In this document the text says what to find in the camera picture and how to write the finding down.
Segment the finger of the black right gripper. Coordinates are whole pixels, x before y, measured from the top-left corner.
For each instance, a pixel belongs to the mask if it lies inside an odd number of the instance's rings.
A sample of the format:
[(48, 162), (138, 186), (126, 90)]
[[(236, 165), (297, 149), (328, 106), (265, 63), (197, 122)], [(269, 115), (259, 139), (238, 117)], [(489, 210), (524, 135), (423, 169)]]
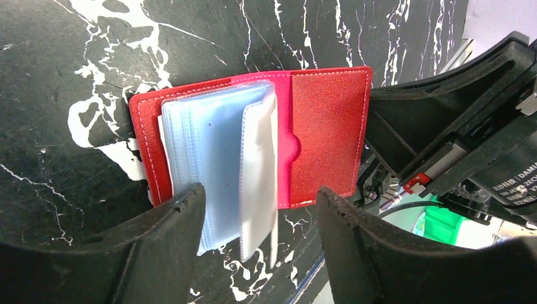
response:
[(512, 32), (462, 66), (415, 82), (371, 91), (365, 141), (396, 177), (416, 171), (458, 131), (536, 64), (536, 47)]

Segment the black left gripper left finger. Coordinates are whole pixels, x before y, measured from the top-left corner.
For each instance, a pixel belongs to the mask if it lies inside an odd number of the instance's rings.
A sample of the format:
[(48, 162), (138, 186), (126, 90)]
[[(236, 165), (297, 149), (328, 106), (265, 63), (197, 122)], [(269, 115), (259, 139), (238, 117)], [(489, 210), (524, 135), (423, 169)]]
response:
[(2, 303), (186, 303), (205, 216), (195, 183), (68, 248), (1, 243)]

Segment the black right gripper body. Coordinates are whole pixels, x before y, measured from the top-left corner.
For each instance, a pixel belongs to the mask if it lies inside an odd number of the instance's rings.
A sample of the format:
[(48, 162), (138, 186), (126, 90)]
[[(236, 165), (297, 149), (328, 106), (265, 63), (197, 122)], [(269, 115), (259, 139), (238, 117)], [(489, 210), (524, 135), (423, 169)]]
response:
[(357, 203), (385, 204), (390, 184), (399, 193), (433, 195), (441, 206), (485, 223), (490, 217), (536, 222), (536, 98), (493, 100), (448, 134), (408, 177), (390, 173), (367, 146)]

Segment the red leather card holder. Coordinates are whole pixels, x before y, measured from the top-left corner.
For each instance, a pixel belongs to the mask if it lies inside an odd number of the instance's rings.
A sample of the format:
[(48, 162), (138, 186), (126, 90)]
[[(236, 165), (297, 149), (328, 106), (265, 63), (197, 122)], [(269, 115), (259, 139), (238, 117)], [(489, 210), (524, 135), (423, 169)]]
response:
[(354, 192), (372, 70), (275, 70), (136, 94), (129, 110), (154, 206), (205, 188), (198, 255), (240, 241), (249, 260), (282, 209), (315, 203), (320, 186)]

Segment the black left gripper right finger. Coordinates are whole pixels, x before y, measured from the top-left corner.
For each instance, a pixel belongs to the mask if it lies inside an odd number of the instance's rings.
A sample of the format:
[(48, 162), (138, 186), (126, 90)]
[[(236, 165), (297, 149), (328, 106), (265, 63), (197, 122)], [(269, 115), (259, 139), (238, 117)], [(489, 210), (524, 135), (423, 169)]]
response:
[(319, 231), (335, 303), (535, 303), (536, 238), (472, 250), (404, 231), (328, 187)]

